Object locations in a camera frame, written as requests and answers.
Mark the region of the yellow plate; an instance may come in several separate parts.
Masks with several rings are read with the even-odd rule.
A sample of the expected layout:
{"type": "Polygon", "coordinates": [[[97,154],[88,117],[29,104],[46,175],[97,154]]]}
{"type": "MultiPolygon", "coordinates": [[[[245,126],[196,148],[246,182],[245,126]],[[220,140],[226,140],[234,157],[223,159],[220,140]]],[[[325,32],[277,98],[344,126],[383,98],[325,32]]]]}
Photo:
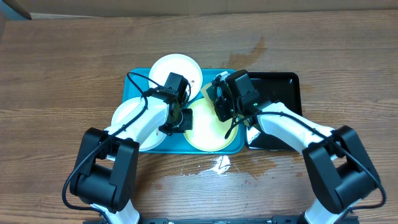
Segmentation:
{"type": "Polygon", "coordinates": [[[184,136],[194,148],[205,152],[216,152],[234,141],[239,127],[235,126],[229,137],[225,139],[232,119],[221,122],[211,101],[201,98],[190,104],[188,108],[193,112],[192,130],[185,131],[184,136]]]}

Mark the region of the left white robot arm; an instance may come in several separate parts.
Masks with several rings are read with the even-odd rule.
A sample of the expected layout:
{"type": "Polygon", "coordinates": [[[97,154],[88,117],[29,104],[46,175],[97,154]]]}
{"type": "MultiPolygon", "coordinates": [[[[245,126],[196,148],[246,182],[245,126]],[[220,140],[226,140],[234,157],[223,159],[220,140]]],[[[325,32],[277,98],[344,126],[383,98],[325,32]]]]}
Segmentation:
{"type": "Polygon", "coordinates": [[[69,190],[87,203],[85,210],[98,213],[102,223],[138,223],[140,214],[130,198],[139,148],[156,130],[170,136],[192,129],[192,111],[185,107],[190,92],[189,83],[150,88],[120,122],[105,130],[88,129],[62,189],[64,204],[80,209],[67,201],[69,190]]]}

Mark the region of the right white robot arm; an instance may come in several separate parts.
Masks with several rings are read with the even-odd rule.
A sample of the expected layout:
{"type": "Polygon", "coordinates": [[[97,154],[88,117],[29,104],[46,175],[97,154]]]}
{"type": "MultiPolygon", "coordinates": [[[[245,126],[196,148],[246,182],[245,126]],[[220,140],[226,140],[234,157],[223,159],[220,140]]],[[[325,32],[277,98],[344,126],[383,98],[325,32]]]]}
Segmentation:
{"type": "Polygon", "coordinates": [[[256,128],[303,156],[316,199],[294,217],[295,223],[342,222],[350,212],[363,209],[358,202],[376,189],[382,200],[370,207],[385,204],[386,191],[357,132],[349,126],[322,126],[288,109],[283,101],[294,96],[274,84],[269,73],[221,73],[202,93],[220,121],[232,119],[232,128],[256,128]]]}

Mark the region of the green yellow sponge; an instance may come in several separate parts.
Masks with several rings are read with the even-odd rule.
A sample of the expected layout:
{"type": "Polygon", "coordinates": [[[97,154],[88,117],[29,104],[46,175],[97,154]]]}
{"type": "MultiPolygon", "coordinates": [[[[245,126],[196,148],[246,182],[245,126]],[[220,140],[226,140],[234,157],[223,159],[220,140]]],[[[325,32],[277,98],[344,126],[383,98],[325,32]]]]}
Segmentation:
{"type": "Polygon", "coordinates": [[[219,100],[223,97],[220,86],[217,84],[213,84],[212,82],[204,85],[201,88],[200,92],[202,93],[204,99],[212,102],[219,100]]]}

